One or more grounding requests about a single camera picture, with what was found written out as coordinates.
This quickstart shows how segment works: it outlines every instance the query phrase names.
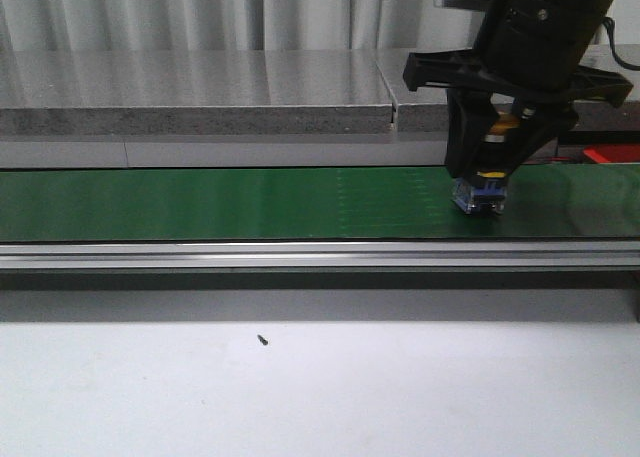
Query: green conveyor belt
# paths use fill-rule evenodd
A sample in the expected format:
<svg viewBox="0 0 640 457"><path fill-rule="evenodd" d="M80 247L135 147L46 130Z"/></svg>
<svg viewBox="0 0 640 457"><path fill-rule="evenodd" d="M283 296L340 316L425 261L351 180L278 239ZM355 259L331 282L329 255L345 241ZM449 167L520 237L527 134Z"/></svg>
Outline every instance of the green conveyor belt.
<svg viewBox="0 0 640 457"><path fill-rule="evenodd" d="M443 168L0 172L0 241L640 236L640 166L516 172L500 217L450 201Z"/></svg>

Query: aluminum rail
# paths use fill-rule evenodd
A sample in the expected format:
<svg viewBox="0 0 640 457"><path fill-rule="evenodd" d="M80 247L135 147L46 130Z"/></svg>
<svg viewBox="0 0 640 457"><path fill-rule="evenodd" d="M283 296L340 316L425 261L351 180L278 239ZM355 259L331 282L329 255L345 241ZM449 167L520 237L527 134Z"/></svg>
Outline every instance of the aluminum rail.
<svg viewBox="0 0 640 457"><path fill-rule="evenodd" d="M1 245L0 270L640 269L640 240Z"/></svg>

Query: black cable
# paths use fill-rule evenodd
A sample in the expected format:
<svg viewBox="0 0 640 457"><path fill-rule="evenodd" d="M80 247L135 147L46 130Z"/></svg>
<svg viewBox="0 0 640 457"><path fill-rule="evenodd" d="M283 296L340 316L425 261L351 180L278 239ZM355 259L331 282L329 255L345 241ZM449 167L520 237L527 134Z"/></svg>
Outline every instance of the black cable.
<svg viewBox="0 0 640 457"><path fill-rule="evenodd" d="M602 25L604 26L605 30L607 31L607 35L609 36L609 46L611 47L611 54L613 55L613 60L615 60L618 63L618 65L623 69L640 70L640 65L630 64L629 62L623 60L622 57L618 55L618 52L616 52L616 40L614 37L615 30L616 30L616 21L613 20L611 17L605 17L602 20Z"/></svg>

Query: white curtain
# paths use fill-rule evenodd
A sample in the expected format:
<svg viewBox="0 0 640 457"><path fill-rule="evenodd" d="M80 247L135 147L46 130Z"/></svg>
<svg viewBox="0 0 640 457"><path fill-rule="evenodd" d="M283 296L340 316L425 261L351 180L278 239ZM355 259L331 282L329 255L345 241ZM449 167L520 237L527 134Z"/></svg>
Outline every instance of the white curtain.
<svg viewBox="0 0 640 457"><path fill-rule="evenodd" d="M4 50L459 47L477 23L434 0L0 0Z"/></svg>

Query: grey concrete slab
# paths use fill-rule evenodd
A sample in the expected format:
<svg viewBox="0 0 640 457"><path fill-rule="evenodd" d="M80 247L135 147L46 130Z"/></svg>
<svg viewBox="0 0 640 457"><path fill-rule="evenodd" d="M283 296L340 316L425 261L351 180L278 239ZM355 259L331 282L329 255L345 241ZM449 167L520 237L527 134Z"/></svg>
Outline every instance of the grey concrete slab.
<svg viewBox="0 0 640 457"><path fill-rule="evenodd" d="M436 52L446 49L420 49L421 52ZM446 95L443 89L421 88L417 92L407 90L402 73L411 49L388 49L376 51L376 61L391 93L395 107L395 125L398 131L443 131L448 128ZM619 51L633 62L640 62L640 45L621 45ZM640 75L618 66L608 46L591 46L585 55L584 65L619 72L635 87L627 102L619 109L596 102L577 102L580 114L577 130L640 130ZM500 110L508 110L512 99L494 96Z"/></svg>
<svg viewBox="0 0 640 457"><path fill-rule="evenodd" d="M0 54L4 134L384 133L367 51Z"/></svg>
<svg viewBox="0 0 640 457"><path fill-rule="evenodd" d="M119 136L27 135L0 138L0 167L119 168L127 166Z"/></svg>

